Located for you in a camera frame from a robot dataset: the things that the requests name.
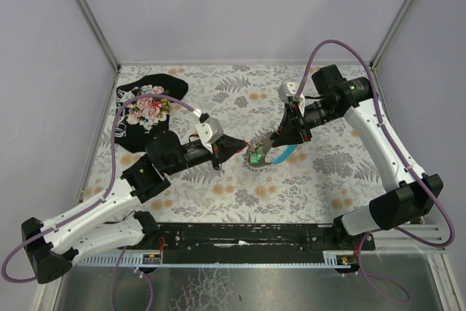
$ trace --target blue strap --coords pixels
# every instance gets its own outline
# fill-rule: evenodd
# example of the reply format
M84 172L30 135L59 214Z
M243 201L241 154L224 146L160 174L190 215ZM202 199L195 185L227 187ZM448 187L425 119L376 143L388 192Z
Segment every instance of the blue strap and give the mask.
M294 152L294 150L298 147L298 145L288 145L288 147L286 148L285 151L283 151L283 153L278 156L277 158L274 158L271 163L273 165L277 165L277 164L280 164L281 162L284 162L286 161L286 159L291 156L291 154Z

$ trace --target black garment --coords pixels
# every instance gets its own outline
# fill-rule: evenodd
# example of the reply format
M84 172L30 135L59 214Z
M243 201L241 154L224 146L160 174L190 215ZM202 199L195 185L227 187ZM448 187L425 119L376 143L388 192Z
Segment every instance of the black garment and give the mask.
M163 94L181 100L188 84L168 74L151 74L116 89L116 109L129 99L143 94ZM170 101L142 98L129 104L116 127L115 142L130 152L142 152L160 131L168 130Z

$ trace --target gray wall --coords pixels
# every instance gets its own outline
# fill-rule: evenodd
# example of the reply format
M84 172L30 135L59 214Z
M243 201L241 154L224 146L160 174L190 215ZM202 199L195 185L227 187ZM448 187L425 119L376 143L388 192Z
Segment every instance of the gray wall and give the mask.
M379 66L393 123L408 150L445 183L454 220L449 260L466 298L466 0L416 0ZM445 227L437 210L427 219Z
M76 199L112 70L74 0L0 0L0 260L21 223ZM26 255L10 275L30 277ZM0 278L0 310L27 310L37 284Z
M329 37L369 60L403 0L88 0L123 63L305 61ZM326 47L318 60L352 60Z

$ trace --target floral tablecloth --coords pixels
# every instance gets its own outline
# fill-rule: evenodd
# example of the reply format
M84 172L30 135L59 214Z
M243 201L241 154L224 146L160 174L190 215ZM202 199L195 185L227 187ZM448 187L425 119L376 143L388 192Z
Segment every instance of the floral tablecloth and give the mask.
M363 75L360 66L339 69L348 79ZM303 66L123 66L118 85L156 73L181 78L189 84L184 101L218 118L226 134L254 142L277 127L283 116L277 88L282 82L299 81L303 71ZM316 93L311 79L304 92ZM84 198L108 185L115 111L116 97ZM196 122L193 114L171 105L170 129L181 143L195 133ZM158 221L320 223L332 222L335 216L384 192L358 134L343 119L316 128L312 134L312 140L299 146L281 165L251 168L244 151L224 163L220 171L205 163L177 173L170 177L168 190L139 210L150 210ZM273 153L278 155L282 150ZM116 146L117 175L141 155Z

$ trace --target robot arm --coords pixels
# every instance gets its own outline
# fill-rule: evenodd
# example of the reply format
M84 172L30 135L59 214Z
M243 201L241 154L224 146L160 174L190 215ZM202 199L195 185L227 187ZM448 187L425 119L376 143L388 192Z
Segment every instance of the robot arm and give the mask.
M279 96L285 102L285 115L278 130L270 135L269 140L264 141L264 145L270 148L310 141L312 128L342 117L355 129L377 166L387 193L362 208L336 218L334 227L339 239L375 229L392 229L427 214L433 202L403 166L382 132L367 78L347 81L338 68L332 65L314 73L312 81L323 99L308 106L303 106L303 95L295 98L298 88L296 83L282 85ZM403 156L410 161L409 167L437 197L443 188L440 177L436 174L428 176L408 153L387 119L383 120L383 124Z
M23 241L51 231L25 247L38 282L48 283L61 277L87 256L157 239L159 225L149 212L136 212L116 224L104 223L165 191L170 186L165 174L208 161L219 169L221 163L247 145L224 135L217 119L202 115L200 121L196 126L199 139L184 145L172 131L157 134L146 147L146 154L114 182L107 197L102 191L54 218L25 221L21 225Z

